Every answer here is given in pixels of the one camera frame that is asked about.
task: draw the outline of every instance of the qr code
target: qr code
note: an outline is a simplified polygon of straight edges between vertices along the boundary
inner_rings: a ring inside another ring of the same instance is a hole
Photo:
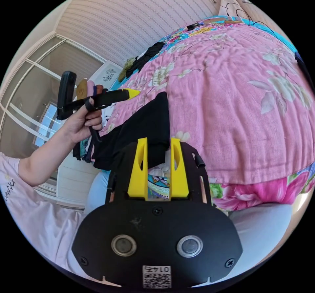
[[[143,288],[145,289],[170,289],[170,273],[143,273]]]

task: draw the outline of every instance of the brown object on bed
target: brown object on bed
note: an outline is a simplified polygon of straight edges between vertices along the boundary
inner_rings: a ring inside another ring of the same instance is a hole
[[[87,94],[88,94],[87,80],[83,79],[76,87],[76,99],[79,100],[86,98]]]
[[[211,24],[211,23],[215,23],[215,22],[219,22],[219,21],[224,21],[225,18],[224,17],[216,17],[216,18],[208,18],[207,20],[203,20],[203,22],[205,24]]]
[[[230,21],[230,20],[225,20],[224,23],[226,23],[226,24],[244,24],[243,21]]]

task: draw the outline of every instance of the bed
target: bed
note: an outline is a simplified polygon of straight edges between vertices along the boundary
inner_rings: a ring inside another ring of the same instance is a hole
[[[315,186],[314,95],[296,49],[269,28],[243,22],[181,28],[163,38],[140,72],[115,82],[112,89],[141,93],[116,104],[100,132],[166,91],[171,136],[199,151],[213,204],[226,212],[292,204]]]

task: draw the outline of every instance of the black cable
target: black cable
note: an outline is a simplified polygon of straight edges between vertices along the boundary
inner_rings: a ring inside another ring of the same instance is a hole
[[[227,12],[227,5],[228,5],[228,4],[235,4],[235,5],[238,5],[238,6],[240,6],[240,7],[242,8],[242,6],[241,6],[240,4],[238,4],[238,3],[228,2],[228,3],[226,4],[226,15],[227,15],[227,16],[230,16],[229,13]]]
[[[261,22],[261,21],[257,21],[257,22],[255,22],[255,23],[253,23],[253,25],[254,24],[256,24],[256,23],[262,23],[262,24],[264,24],[264,25],[266,25],[264,22]]]
[[[253,19],[249,16],[249,14],[248,14],[246,11],[241,10],[241,9],[236,9],[236,10],[235,10],[235,13],[236,13],[237,16],[239,16],[239,15],[237,14],[237,11],[242,11],[242,12],[244,12],[244,13],[248,16],[249,23],[250,23],[250,20],[252,20],[253,25],[254,25]]]

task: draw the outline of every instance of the striped wallpaper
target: striped wallpaper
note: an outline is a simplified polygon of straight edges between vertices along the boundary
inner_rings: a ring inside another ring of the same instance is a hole
[[[72,0],[56,32],[123,66],[172,31],[217,14],[219,5],[220,0]]]

